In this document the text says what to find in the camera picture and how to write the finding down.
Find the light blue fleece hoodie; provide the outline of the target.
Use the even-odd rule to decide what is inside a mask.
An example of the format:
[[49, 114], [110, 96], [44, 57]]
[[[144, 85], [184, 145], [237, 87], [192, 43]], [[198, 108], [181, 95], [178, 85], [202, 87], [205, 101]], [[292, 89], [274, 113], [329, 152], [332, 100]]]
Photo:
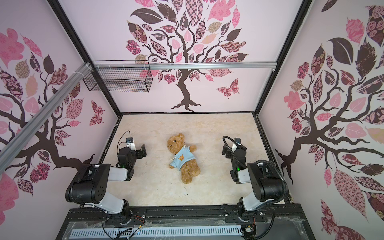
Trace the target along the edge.
[[195, 159], [195, 156], [193, 153], [190, 151], [190, 147], [187, 147], [184, 145], [179, 152], [175, 155], [173, 160], [171, 161], [170, 165], [173, 168], [178, 169], [179, 171], [181, 170], [182, 166]]

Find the brown plush teddy bear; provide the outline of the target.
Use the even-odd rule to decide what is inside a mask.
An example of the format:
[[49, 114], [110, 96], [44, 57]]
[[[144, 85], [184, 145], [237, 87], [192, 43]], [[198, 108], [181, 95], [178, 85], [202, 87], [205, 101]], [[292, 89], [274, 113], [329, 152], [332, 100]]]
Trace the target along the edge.
[[[178, 135], [172, 136], [167, 140], [167, 148], [174, 155], [174, 157], [184, 145], [186, 145], [185, 135], [182, 133], [179, 133]], [[191, 146], [186, 145], [186, 146], [190, 147], [190, 151], [194, 155], [194, 152], [196, 151], [197, 146], [195, 146], [195, 145], [191, 145]], [[194, 160], [185, 163], [182, 166], [180, 172], [181, 172], [182, 182], [184, 184], [190, 184], [192, 182], [193, 178], [197, 177], [201, 173], [201, 169], [197, 163], [196, 157]]]

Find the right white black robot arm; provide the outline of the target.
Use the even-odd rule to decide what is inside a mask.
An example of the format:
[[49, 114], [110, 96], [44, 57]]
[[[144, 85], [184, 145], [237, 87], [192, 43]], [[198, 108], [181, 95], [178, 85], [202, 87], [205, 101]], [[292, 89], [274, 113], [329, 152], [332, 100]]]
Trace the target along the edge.
[[230, 175], [236, 184], [250, 183], [252, 192], [240, 198], [239, 208], [243, 212], [259, 211], [266, 206], [279, 203], [288, 192], [283, 175], [276, 166], [267, 160], [246, 163], [246, 147], [223, 146], [222, 154], [231, 160]]

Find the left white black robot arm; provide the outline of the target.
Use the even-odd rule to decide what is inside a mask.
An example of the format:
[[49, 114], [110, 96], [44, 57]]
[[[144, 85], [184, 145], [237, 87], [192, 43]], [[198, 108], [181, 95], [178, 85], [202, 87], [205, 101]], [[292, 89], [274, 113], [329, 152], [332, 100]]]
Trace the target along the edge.
[[69, 203], [90, 206], [111, 215], [123, 215], [130, 218], [131, 208], [127, 200], [119, 199], [107, 191], [109, 182], [130, 181], [134, 175], [134, 166], [138, 159], [147, 156], [146, 146], [138, 150], [124, 147], [118, 151], [118, 165], [89, 164], [81, 168], [70, 185], [65, 198]]

